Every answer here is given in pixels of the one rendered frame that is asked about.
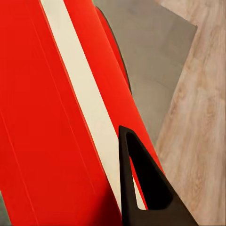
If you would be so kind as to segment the radio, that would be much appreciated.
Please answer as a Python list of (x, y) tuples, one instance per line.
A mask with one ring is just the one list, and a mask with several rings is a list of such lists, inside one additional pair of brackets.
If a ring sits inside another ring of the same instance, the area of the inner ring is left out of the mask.
[(0, 191), (12, 226), (122, 226), (120, 125), (164, 174), (102, 10), (0, 0)]

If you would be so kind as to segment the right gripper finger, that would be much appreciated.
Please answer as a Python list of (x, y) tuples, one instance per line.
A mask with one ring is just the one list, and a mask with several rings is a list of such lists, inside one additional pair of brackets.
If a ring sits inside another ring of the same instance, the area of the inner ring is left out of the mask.
[[(137, 206), (130, 157), (148, 210)], [(119, 126), (122, 226), (199, 226), (137, 134)]]

